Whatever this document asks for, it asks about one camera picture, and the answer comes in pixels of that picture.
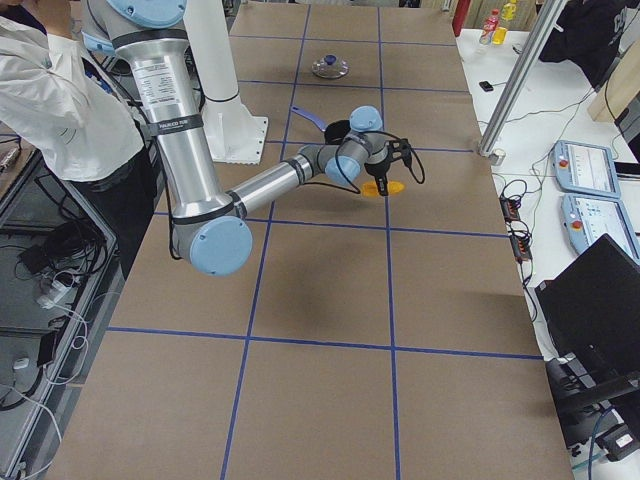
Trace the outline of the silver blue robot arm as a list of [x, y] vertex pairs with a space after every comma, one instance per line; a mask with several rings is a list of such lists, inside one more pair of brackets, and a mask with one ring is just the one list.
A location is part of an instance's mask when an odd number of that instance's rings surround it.
[[306, 146], [239, 186], [223, 188], [216, 162], [258, 160], [267, 120], [253, 116], [240, 99], [222, 4], [86, 1], [82, 13], [86, 46], [131, 68], [163, 154], [174, 201], [173, 246], [200, 272], [237, 271], [253, 245], [246, 215], [318, 174], [342, 185], [361, 172], [384, 181], [392, 149], [378, 110], [363, 106], [352, 112], [340, 144]]

